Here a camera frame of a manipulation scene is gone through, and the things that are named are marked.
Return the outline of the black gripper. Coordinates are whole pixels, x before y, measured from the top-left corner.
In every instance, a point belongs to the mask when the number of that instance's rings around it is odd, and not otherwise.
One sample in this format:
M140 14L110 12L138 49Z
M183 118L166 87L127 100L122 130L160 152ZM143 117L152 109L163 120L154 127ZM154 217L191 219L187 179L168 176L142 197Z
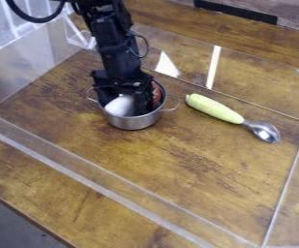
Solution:
M92 71L94 89L104 107L118 94L134 94L134 113L144 115L152 111L152 76L136 71L126 78L110 77L106 70Z

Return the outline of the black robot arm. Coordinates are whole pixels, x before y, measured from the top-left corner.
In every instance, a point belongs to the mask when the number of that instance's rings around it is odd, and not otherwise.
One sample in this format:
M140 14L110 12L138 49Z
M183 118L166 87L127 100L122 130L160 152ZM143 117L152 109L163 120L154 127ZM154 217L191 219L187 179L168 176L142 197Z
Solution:
M104 68L91 72L99 103L106 106L119 94L134 97L136 115L152 111L152 76L142 71L142 56L132 19L122 0L72 0L98 43Z

